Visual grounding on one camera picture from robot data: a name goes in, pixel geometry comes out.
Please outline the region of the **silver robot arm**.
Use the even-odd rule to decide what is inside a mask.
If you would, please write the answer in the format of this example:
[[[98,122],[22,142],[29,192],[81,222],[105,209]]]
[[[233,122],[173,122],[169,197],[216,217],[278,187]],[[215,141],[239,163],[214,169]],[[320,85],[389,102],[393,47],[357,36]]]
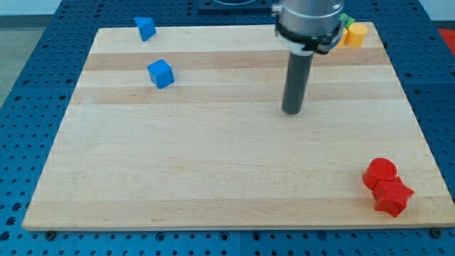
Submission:
[[[276,37],[293,54],[325,55],[341,39],[343,11],[343,0],[281,0],[272,5]]]

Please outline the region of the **yellow block behind arm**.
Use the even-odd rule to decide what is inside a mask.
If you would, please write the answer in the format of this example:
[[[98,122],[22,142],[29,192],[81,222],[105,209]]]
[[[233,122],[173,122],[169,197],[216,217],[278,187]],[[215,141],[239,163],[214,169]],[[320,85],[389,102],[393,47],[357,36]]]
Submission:
[[[341,46],[345,45],[347,34],[348,34],[348,30],[346,28],[343,28],[340,40],[339,40],[338,44],[336,45],[337,47],[341,47]]]

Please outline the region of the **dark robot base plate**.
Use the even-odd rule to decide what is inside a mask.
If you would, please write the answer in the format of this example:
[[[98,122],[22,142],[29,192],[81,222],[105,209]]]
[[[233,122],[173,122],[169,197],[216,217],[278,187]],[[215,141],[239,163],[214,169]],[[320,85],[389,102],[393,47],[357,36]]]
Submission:
[[[209,11],[264,11],[279,0],[197,0],[198,10]]]

